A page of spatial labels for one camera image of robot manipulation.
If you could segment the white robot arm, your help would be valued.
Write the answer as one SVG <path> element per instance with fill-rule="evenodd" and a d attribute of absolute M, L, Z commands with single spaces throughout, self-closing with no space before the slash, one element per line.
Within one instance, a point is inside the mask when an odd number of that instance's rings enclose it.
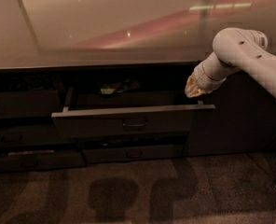
<path fill-rule="evenodd" d="M 239 28 L 218 32 L 213 52 L 187 79 L 185 94 L 216 107 L 211 116 L 195 117 L 191 154 L 276 148 L 276 56 L 268 53 L 265 34 Z"/>

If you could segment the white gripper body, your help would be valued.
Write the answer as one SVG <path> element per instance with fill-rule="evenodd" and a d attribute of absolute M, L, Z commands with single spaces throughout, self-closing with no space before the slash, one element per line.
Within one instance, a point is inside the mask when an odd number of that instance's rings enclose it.
<path fill-rule="evenodd" d="M 206 91 L 206 94 L 209 94 L 226 81 L 223 74 L 221 77 L 216 77 L 220 68 L 219 62 L 203 61 L 194 68 L 190 76 L 193 76 L 197 84 Z"/>

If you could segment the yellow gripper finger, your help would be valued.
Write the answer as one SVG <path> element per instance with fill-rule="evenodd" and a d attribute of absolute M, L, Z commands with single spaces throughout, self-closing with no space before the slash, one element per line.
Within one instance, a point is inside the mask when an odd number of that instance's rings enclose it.
<path fill-rule="evenodd" d="M 206 91 L 197 84 L 193 76 L 190 76 L 186 82 L 185 94 L 188 98 L 194 98 L 206 94 Z"/>

